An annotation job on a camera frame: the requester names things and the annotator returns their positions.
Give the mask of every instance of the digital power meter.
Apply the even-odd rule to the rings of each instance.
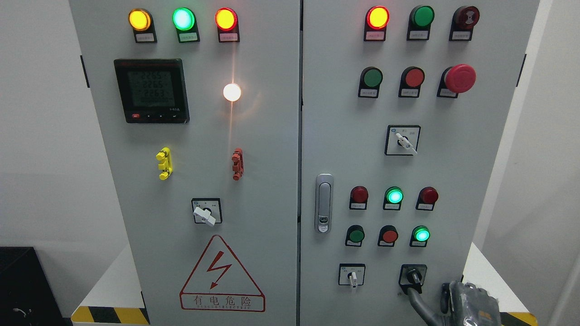
[[[117,59],[114,63],[128,123],[189,121],[181,59]]]

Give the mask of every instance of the gray metal panel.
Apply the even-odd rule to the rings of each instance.
[[[302,238],[300,321],[303,325],[421,324],[398,277],[404,263],[428,266],[423,296],[438,308],[441,283],[461,278],[494,163],[538,1],[304,0],[302,126]],[[406,41],[409,13],[430,5],[430,39]],[[386,42],[363,42],[365,14],[386,5]],[[470,42],[449,42],[454,11],[475,5],[481,19]],[[458,99],[437,98],[441,73],[459,63],[477,71],[473,89]],[[375,66],[385,78],[378,99],[357,97],[361,71]],[[418,99],[397,97],[402,71],[423,68]],[[387,157],[387,126],[420,125],[418,155]],[[333,225],[315,231],[315,179],[335,178]],[[349,210],[350,190],[369,190],[366,211]],[[405,194],[401,211],[383,211],[390,186]],[[433,212],[415,210],[419,191],[435,187]],[[366,233],[362,247],[344,245],[350,225]],[[378,247],[382,226],[396,226],[394,248]],[[432,232],[427,248],[410,248],[415,226]],[[340,263],[366,264],[365,283],[352,294],[338,286]]]
[[[152,325],[294,325],[299,1],[70,3]],[[177,42],[171,14],[179,6],[195,13],[200,43]],[[213,18],[224,6],[238,14],[238,44],[218,43]],[[152,14],[157,44],[135,44],[133,8]],[[119,58],[183,59],[191,121],[127,124],[113,69]],[[242,88],[233,108],[222,96],[232,80]],[[164,146],[175,171],[162,182],[155,155]],[[230,160],[236,147],[244,151],[239,182]],[[221,198],[223,223],[194,224],[193,197]],[[181,309],[180,290],[213,234],[265,294],[264,313]]]

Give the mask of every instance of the lcd display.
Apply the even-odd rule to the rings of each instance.
[[[169,71],[129,71],[129,89],[135,107],[175,105]]]

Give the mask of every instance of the green indicator light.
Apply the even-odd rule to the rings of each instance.
[[[427,27],[433,22],[435,12],[429,6],[420,6],[414,10],[413,23],[418,27]]]
[[[349,234],[349,239],[352,242],[361,242],[364,239],[364,232],[361,230],[354,230]]]
[[[173,12],[173,23],[178,30],[187,31],[195,24],[193,12],[187,8],[177,8]]]
[[[399,187],[392,187],[387,190],[386,197],[391,204],[398,204],[403,200],[403,192]]]
[[[429,239],[431,233],[429,233],[429,229],[427,229],[427,227],[419,226],[413,230],[413,235],[417,241],[424,242]]]
[[[364,74],[364,83],[369,87],[377,87],[383,81],[383,75],[377,69],[370,69]]]

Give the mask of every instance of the yellow terminal block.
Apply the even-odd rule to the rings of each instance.
[[[171,151],[169,147],[163,147],[157,155],[155,155],[159,164],[157,164],[157,168],[161,170],[161,174],[159,174],[159,179],[167,180],[171,173],[173,173],[173,164],[171,163]]]

